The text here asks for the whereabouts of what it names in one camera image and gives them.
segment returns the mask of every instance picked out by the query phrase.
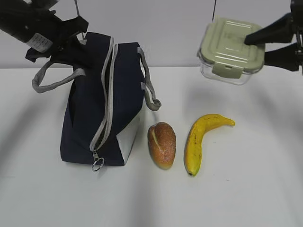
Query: zipper pull ring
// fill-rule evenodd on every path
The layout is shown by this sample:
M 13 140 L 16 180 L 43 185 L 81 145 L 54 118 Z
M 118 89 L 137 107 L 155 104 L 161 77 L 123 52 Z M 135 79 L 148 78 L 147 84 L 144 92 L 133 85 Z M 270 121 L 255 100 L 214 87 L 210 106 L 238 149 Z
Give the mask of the zipper pull ring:
M 93 157 L 94 157 L 94 164 L 92 166 L 92 170 L 94 172 L 97 172 L 104 165 L 104 158 L 99 157 L 96 149 L 93 151 Z

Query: food container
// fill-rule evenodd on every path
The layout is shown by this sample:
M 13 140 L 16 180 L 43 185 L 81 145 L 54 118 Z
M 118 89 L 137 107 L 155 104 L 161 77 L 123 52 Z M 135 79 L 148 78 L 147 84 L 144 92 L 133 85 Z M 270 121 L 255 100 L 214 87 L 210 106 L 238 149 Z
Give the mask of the food container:
M 216 18 L 209 24 L 197 56 L 209 79 L 245 84 L 264 65 L 265 45 L 246 45 L 247 35 L 260 30 L 248 22 Z

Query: navy blue lunch bag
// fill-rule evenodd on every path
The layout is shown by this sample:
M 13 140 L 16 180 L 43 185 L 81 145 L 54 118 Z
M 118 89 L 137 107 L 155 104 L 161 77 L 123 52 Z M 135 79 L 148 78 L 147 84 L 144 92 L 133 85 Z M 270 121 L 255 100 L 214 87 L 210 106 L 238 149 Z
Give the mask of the navy blue lunch bag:
M 35 75 L 33 88 L 43 93 L 73 80 L 62 129 L 63 161 L 90 164 L 94 171 L 103 165 L 124 166 L 140 124 L 144 97 L 152 111 L 161 107 L 144 52 L 138 43 L 114 45 L 112 37 L 97 33 L 87 33 L 82 43 L 93 67 L 75 63 L 72 75 L 41 86 L 46 70 L 57 63 L 49 61 Z

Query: green container lid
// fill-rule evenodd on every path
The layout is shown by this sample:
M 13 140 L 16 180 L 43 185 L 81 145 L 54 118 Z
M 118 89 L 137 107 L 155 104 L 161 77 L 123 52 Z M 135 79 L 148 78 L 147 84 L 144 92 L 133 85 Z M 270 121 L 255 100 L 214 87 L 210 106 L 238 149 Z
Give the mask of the green container lid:
M 249 22 L 217 18 L 208 26 L 198 55 L 220 77 L 239 79 L 242 74 L 254 74 L 264 65 L 265 45 L 246 45 L 244 40 L 261 28 Z

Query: banana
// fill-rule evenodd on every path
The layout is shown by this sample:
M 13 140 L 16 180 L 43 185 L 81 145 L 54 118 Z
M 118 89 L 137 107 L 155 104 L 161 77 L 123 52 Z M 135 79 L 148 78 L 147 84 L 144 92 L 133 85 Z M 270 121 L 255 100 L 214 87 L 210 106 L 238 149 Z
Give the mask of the banana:
M 202 161 L 202 138 L 208 131 L 222 125 L 234 126 L 235 122 L 218 114 L 200 117 L 190 130 L 184 154 L 184 163 L 190 176 L 196 176 Z

